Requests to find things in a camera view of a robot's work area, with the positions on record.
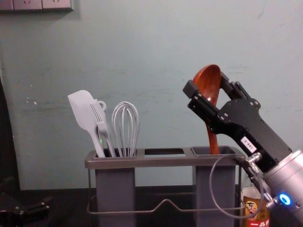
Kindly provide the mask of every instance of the gray cable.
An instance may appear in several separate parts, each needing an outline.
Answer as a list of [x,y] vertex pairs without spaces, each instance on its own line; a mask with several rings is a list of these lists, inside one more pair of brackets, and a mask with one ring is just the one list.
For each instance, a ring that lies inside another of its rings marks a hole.
[[246,215],[246,216],[238,216],[238,215],[233,215],[231,213],[228,213],[227,211],[225,211],[224,209],[222,209],[219,204],[217,203],[215,197],[214,197],[214,191],[213,191],[213,175],[214,175],[214,169],[215,167],[217,166],[218,162],[220,162],[223,158],[226,158],[226,157],[229,157],[229,156],[223,156],[223,157],[220,157],[218,158],[213,167],[212,167],[212,170],[210,171],[210,175],[209,175],[209,190],[210,190],[210,194],[213,198],[213,201],[214,201],[214,204],[216,205],[216,207],[225,215],[231,217],[231,218],[235,218],[235,219],[247,219],[247,218],[252,218],[254,217],[255,215],[257,215],[261,210],[262,210],[262,207],[263,207],[263,201],[264,201],[264,188],[263,188],[263,182],[262,182],[262,177],[260,175],[260,173],[257,174],[257,177],[258,177],[258,181],[260,183],[260,194],[261,194],[261,201],[260,201],[260,206],[258,207],[258,209],[256,210],[256,212],[254,212],[253,214],[249,214],[249,215]]

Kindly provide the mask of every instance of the whisk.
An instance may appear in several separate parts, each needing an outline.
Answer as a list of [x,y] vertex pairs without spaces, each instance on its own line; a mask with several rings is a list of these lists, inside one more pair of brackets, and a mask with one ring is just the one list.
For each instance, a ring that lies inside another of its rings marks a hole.
[[133,157],[136,154],[139,125],[139,113],[133,104],[120,102],[115,107],[112,127],[120,157]]

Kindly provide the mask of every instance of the fork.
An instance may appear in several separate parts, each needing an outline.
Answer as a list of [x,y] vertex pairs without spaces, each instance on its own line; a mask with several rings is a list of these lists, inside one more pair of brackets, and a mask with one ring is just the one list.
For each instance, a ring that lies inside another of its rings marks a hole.
[[106,109],[106,104],[102,101],[98,102],[98,100],[94,100],[94,102],[91,103],[90,106],[93,109],[95,116],[96,116],[98,132],[100,132],[101,135],[104,136],[105,139],[107,140],[107,145],[108,145],[108,149],[111,154],[111,157],[116,157],[115,150],[114,150],[112,141],[110,139],[110,134],[109,134],[109,130],[108,130],[107,122],[106,122],[106,118],[105,118],[105,113],[104,113],[104,110]]

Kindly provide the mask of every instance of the blue led light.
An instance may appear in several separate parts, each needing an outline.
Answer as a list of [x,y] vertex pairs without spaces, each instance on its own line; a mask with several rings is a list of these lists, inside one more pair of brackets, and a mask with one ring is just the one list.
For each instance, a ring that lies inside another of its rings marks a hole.
[[291,200],[290,200],[290,197],[288,195],[286,195],[286,194],[280,194],[279,198],[280,198],[280,201],[282,203],[284,203],[285,205],[290,205]]

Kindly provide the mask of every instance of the gray utensil holder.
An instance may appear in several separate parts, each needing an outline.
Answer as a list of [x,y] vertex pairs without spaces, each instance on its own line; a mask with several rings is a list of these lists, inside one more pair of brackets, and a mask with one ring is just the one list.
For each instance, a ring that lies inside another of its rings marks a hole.
[[[209,192],[209,174],[219,157],[244,155],[236,148],[220,147],[220,151],[220,155],[210,155],[209,147],[137,149],[137,155],[132,158],[98,158],[96,152],[92,151],[85,160],[85,167],[89,169],[89,176],[90,170],[95,170],[98,212],[93,212],[88,206],[88,213],[98,216],[98,227],[136,227],[137,214],[151,214],[162,204],[170,203],[179,212],[193,213],[196,227],[234,227],[234,219],[226,217],[218,210],[213,211],[215,206]],[[235,207],[236,165],[232,159],[224,158],[218,163],[214,172],[214,194],[223,208]],[[156,209],[136,210],[134,169],[167,166],[193,167],[193,183],[196,187],[195,207],[185,210],[179,208],[173,201],[163,200]]]

